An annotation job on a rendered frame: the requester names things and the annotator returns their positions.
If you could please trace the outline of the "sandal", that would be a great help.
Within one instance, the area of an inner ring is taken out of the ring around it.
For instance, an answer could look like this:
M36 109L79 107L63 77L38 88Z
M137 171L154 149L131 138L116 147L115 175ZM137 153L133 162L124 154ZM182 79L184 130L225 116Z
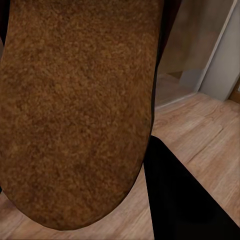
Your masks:
M0 0L0 190L46 228L113 212L145 161L183 0Z

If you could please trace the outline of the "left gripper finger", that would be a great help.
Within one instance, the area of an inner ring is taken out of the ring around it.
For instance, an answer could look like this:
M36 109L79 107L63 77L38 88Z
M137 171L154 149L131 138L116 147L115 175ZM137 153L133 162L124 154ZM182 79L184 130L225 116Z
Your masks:
M144 158L154 240L240 240L240 227L158 137Z

